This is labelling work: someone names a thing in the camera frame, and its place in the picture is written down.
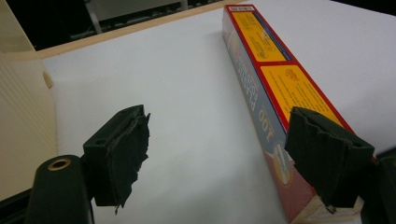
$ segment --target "white table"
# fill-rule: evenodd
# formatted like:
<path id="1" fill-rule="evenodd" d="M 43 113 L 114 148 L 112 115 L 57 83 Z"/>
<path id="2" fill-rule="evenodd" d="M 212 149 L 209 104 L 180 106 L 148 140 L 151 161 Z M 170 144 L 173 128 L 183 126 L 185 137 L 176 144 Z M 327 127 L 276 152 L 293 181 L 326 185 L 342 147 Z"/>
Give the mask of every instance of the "white table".
<path id="1" fill-rule="evenodd" d="M 394 145 L 396 18 L 332 1 L 255 4 L 357 135 Z M 119 110 L 145 105 L 149 158 L 125 207 L 96 223 L 285 223 L 221 37 L 222 10 L 44 60 L 52 74 L 59 153 Z M 350 223 L 360 223 L 359 219 Z"/>

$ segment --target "metal ring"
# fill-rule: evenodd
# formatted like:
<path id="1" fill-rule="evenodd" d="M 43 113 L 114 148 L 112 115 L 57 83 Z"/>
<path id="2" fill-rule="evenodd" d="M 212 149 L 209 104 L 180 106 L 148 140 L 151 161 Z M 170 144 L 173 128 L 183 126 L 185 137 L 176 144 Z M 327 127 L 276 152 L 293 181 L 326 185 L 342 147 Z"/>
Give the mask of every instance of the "metal ring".
<path id="1" fill-rule="evenodd" d="M 60 158 L 56 161 L 53 161 L 48 169 L 50 171 L 59 171 L 62 170 L 63 168 L 66 168 L 68 165 L 70 165 L 70 163 L 72 163 L 72 161 L 70 161 L 70 159 L 68 158 Z"/>

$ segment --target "yellow panel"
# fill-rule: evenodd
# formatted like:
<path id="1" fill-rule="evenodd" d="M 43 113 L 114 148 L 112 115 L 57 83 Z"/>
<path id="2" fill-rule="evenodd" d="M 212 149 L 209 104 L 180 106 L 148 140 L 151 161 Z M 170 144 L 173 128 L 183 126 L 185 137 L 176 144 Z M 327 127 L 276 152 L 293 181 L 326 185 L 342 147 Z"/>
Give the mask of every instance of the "yellow panel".
<path id="1" fill-rule="evenodd" d="M 56 156 L 55 108 L 44 64 L 0 0 L 0 200 L 32 187 Z"/>

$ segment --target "screw hole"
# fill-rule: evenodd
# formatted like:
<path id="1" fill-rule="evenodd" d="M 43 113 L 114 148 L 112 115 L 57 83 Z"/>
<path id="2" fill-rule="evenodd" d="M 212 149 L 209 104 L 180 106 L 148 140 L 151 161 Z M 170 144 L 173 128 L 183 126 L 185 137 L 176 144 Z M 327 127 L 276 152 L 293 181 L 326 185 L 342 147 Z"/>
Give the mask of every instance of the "screw hole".
<path id="1" fill-rule="evenodd" d="M 354 147 L 361 147 L 361 144 L 360 144 L 360 143 L 352 143 L 352 146 L 354 146 Z"/>
<path id="2" fill-rule="evenodd" d="M 70 159 L 61 158 L 61 159 L 59 159 L 59 160 L 53 161 L 53 162 L 49 165 L 48 169 L 49 169 L 50 171 L 62 170 L 62 169 L 64 169 L 65 167 L 67 167 L 68 165 L 70 165 L 71 162 L 72 162 L 72 161 L 70 161 Z"/>
<path id="3" fill-rule="evenodd" d="M 106 142 L 106 140 L 100 139 L 100 140 L 97 140 L 95 143 L 96 143 L 96 145 L 102 145 L 102 144 L 104 144 L 105 142 Z"/>

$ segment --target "table surface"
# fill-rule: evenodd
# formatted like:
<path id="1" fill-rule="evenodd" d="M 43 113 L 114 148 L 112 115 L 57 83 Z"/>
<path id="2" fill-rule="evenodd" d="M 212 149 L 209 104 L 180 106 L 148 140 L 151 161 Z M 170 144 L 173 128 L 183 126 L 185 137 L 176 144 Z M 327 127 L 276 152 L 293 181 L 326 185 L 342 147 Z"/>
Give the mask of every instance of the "table surface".
<path id="1" fill-rule="evenodd" d="M 254 4 L 358 136 L 394 146 L 396 18 L 332 1 Z M 96 223 L 286 223 L 221 36 L 222 9 L 43 60 L 59 154 L 123 108 L 151 113 L 148 160 L 125 207 Z M 360 223 L 359 219 L 349 223 Z"/>

